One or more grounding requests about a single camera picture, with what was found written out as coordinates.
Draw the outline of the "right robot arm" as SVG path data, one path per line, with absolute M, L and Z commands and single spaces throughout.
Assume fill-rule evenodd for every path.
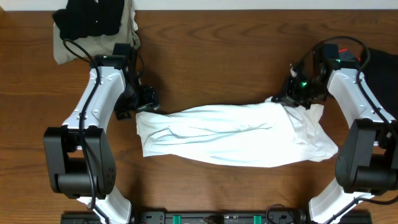
M 348 123 L 339 151 L 335 178 L 309 201 L 306 209 L 268 210 L 269 223 L 371 223 L 361 202 L 397 189 L 397 56 L 365 47 L 360 57 L 323 41 L 305 61 L 292 66 L 280 93 L 272 98 L 286 106 L 310 108 L 315 100 L 333 97 Z

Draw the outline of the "white t-shirt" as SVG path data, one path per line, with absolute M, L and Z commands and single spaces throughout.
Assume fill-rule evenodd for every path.
M 278 167 L 321 162 L 338 152 L 319 123 L 322 114 L 323 105 L 307 110 L 267 99 L 172 114 L 141 112 L 136 124 L 145 157 L 171 154 L 224 166 Z

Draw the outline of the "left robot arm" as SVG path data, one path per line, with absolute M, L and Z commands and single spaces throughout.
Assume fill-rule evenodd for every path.
M 116 43 L 112 54 L 92 57 L 86 50 L 90 79 L 72 114 L 60 127 L 44 133 L 50 186 L 55 193 L 76 199 L 87 213 L 66 213 L 61 223 L 139 223 L 132 203 L 115 185 L 116 162 L 106 130 L 111 115 L 118 120 L 132 113 L 153 112 L 160 106 L 154 88 L 141 83 L 130 44 Z

